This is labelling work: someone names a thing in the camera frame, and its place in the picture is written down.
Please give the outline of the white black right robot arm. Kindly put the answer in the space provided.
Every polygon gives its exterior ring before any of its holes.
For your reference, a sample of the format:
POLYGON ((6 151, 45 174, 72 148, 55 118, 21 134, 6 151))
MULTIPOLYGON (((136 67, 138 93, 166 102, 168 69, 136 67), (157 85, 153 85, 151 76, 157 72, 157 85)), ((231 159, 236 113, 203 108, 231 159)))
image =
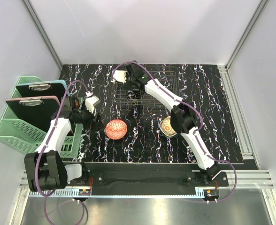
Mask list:
POLYGON ((125 69, 128 73, 125 76, 126 83, 134 83, 170 111, 170 124, 173 130, 184 138, 192 150, 201 172, 202 183, 211 186, 217 182, 221 169, 199 133, 199 130, 203 127, 203 119, 200 113, 187 100, 163 86, 158 79, 155 79, 145 67, 137 62, 126 63, 125 69))

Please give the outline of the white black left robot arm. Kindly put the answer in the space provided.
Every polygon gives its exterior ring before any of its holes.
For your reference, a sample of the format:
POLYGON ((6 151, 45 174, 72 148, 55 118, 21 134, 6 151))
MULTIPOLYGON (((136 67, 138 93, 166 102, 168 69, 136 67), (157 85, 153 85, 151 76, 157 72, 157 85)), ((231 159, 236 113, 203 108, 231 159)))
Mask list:
POLYGON ((87 95, 80 103, 75 97, 63 97, 59 109, 53 114, 50 128, 35 152, 25 155, 24 164, 29 188, 32 192, 64 189, 74 181, 83 186, 89 181, 82 164, 65 165, 60 157, 65 138, 74 124, 82 124, 85 130, 104 128, 101 114, 95 111, 100 99, 87 95))

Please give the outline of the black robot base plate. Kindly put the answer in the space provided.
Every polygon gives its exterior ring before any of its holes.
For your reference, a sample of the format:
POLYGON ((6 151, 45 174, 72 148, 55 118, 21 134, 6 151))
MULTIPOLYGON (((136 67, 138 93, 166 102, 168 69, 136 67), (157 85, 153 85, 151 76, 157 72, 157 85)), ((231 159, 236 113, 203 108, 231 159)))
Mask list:
POLYGON ((199 171, 188 170, 85 170, 83 177, 72 180, 68 186, 87 186, 92 181, 94 187, 111 184, 159 184, 171 183, 190 187, 227 187, 229 185, 225 172, 214 180, 205 179, 199 171))

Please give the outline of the red patterned bowl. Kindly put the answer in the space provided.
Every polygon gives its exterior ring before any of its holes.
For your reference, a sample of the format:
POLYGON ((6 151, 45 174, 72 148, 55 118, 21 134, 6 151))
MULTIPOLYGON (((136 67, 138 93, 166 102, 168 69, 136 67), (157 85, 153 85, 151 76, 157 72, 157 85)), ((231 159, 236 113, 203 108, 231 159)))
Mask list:
POLYGON ((123 120, 112 120, 105 127, 105 134, 112 140, 122 139, 127 133, 128 127, 123 120))

